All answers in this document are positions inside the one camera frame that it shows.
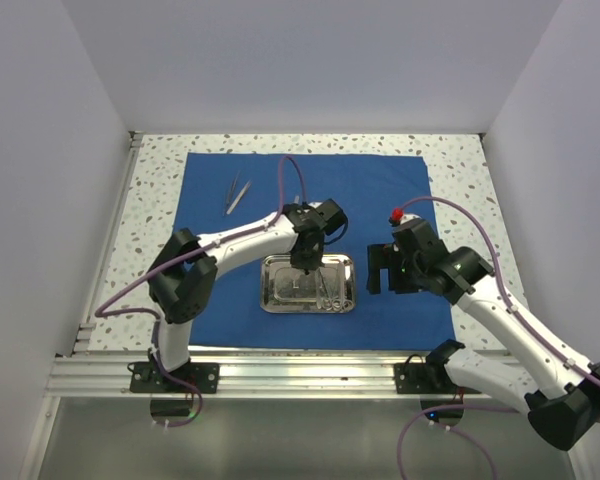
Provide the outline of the pointed steel tweezers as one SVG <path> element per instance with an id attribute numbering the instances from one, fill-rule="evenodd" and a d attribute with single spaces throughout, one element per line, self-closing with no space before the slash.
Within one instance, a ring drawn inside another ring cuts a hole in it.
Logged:
<path id="1" fill-rule="evenodd" d="M 233 180 L 231 181 L 230 186 L 227 191 L 227 195 L 226 195 L 226 199 L 225 199 L 225 203 L 224 203 L 224 207 L 223 207 L 223 216 L 227 215 L 229 207 L 233 201 L 239 177 L 240 177 L 240 171 L 237 171 L 236 175 L 234 176 Z"/>

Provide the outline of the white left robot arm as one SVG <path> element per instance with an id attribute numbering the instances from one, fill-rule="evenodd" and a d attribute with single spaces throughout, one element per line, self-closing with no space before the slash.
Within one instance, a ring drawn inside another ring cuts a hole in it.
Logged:
<path id="1" fill-rule="evenodd" d="M 181 390 L 188 379 L 189 337 L 194 319 L 207 307 L 215 281 L 270 255 L 288 254 L 304 273 L 323 265 L 326 237 L 348 228 L 348 217 L 332 199 L 284 204 L 260 220 L 217 233 L 172 234 L 150 267 L 150 299 L 161 319 L 152 334 L 158 362 L 152 379 L 165 392 Z"/>

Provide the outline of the steel instrument tray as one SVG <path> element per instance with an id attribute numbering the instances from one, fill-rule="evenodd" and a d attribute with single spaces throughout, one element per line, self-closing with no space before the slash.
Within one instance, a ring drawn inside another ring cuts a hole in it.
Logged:
<path id="1" fill-rule="evenodd" d="M 356 305 L 356 280 L 353 260 L 345 254 L 324 254 L 322 271 L 327 268 L 345 271 L 351 281 Z M 342 314 L 325 311 L 320 304 L 316 271 L 297 270 L 289 255 L 271 255 L 261 263 L 260 306 L 268 313 Z"/>

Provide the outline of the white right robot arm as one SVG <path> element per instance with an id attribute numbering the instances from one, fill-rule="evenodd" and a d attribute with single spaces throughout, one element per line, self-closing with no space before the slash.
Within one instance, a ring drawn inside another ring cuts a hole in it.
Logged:
<path id="1" fill-rule="evenodd" d="M 549 445 L 570 450 L 600 421 L 600 362 L 594 363 L 554 335 L 497 283 L 495 269 L 475 250 L 449 250 L 430 223 L 405 215 L 392 224 L 392 242 L 367 248 L 370 294 L 380 275 L 396 294 L 428 292 L 459 307 L 484 326 L 516 359 L 510 367 L 457 340 L 446 340 L 421 361 L 394 367 L 396 390 L 486 394 L 528 419 Z"/>

